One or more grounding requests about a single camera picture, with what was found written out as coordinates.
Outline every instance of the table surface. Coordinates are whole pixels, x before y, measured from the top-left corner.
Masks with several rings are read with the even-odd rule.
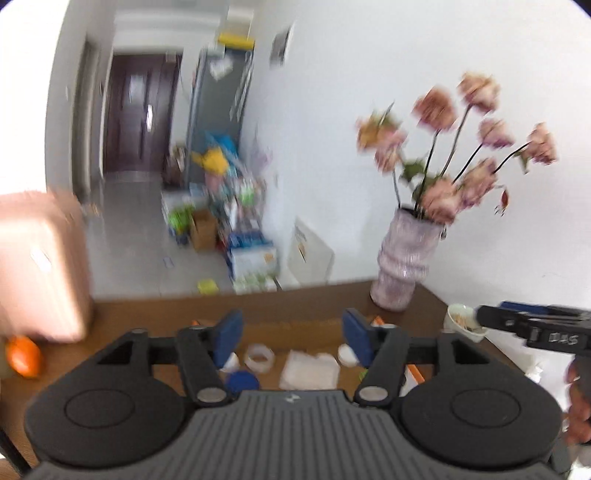
[[[253,342],[265,343],[278,354],[276,368],[260,378],[263,388],[277,387],[282,365],[291,349],[336,354],[336,348],[343,342],[338,318],[345,308],[356,308],[368,317],[380,315],[387,323],[395,323],[413,336],[432,337],[440,333],[446,305],[426,288],[417,287],[406,311],[392,313],[371,302],[370,285],[370,282],[358,282],[247,296],[96,303],[94,320],[83,342],[41,346],[46,363],[41,378],[25,380],[15,376],[2,381],[1,425],[26,460],[32,465],[36,464],[35,455],[23,431],[23,416],[28,400],[105,345],[136,327],[147,328],[152,336],[173,336],[177,330],[190,326],[194,320],[211,325],[228,311],[240,309],[244,315],[245,332],[238,354],[241,354],[244,345]],[[514,366],[488,340],[479,346],[502,362]],[[421,371],[426,378],[430,376],[429,367]],[[157,367],[155,376],[180,391],[180,379],[175,367]],[[339,388],[351,394],[357,384],[358,371],[343,368]],[[18,475],[8,463],[0,462],[0,479],[15,478]]]

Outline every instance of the white cup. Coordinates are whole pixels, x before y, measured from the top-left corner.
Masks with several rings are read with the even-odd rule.
[[[461,325],[458,325],[456,321],[453,319],[453,317],[457,315],[463,317],[466,321],[466,325],[468,325],[474,331],[471,332],[470,330],[465,329]],[[463,336],[468,337],[470,340],[476,343],[482,341],[482,339],[486,336],[487,331],[486,328],[481,327],[476,322],[476,315],[474,309],[462,305],[461,303],[454,303],[447,308],[447,314],[445,317],[445,321],[443,322],[443,326],[446,330],[461,333]]]

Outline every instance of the tile floor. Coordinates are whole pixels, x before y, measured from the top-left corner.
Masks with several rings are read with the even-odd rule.
[[[197,283],[210,278],[221,292],[233,291],[221,254],[180,247],[168,235],[160,181],[107,181],[92,200],[99,213],[88,218],[87,244],[96,299],[198,295]]]

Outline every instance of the blue lid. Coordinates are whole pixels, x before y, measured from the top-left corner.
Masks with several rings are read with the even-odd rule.
[[[228,375],[226,387],[233,394],[239,394],[244,390],[259,390],[261,384],[258,378],[246,370],[240,370]]]

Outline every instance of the cardboard box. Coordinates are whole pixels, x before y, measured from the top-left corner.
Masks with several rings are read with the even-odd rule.
[[[193,212],[191,243],[198,252],[215,250],[217,241],[217,220],[209,210]]]

